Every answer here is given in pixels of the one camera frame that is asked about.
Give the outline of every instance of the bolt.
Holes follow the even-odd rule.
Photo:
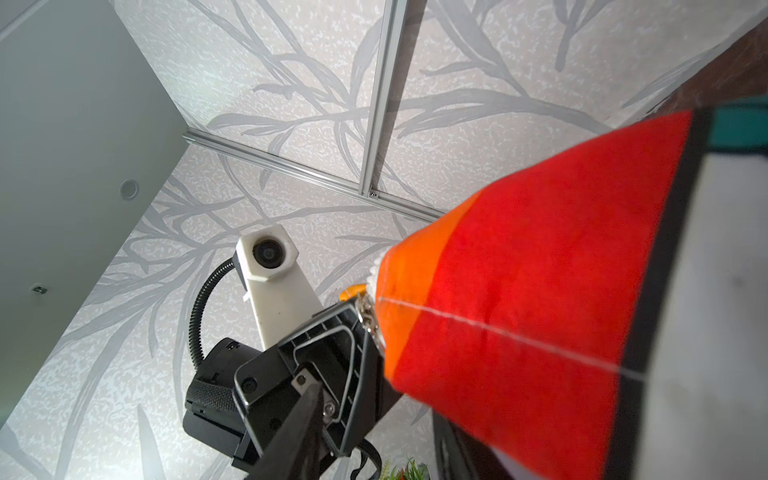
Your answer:
[[[240,386],[243,387],[243,393],[253,393],[256,392],[256,380],[254,380],[251,377],[248,377],[247,379],[243,380],[243,383],[240,384]]]
[[[326,418],[330,418],[333,416],[334,413],[336,413],[336,406],[333,405],[332,402],[327,402],[323,406],[323,416]]]

